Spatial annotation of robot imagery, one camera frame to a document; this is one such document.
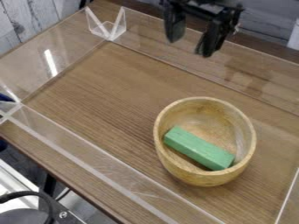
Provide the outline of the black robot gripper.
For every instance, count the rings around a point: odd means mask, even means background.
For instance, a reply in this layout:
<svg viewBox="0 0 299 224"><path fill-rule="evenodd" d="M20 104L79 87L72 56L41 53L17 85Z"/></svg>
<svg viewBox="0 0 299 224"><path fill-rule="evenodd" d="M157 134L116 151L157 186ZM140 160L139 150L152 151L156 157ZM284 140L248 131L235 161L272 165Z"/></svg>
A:
<svg viewBox="0 0 299 224"><path fill-rule="evenodd" d="M237 31L245 9L241 0L160 0L159 4L163 6L164 33L171 43L184 35L188 15L209 21L195 48L195 53L208 58L221 48L229 32Z"/></svg>

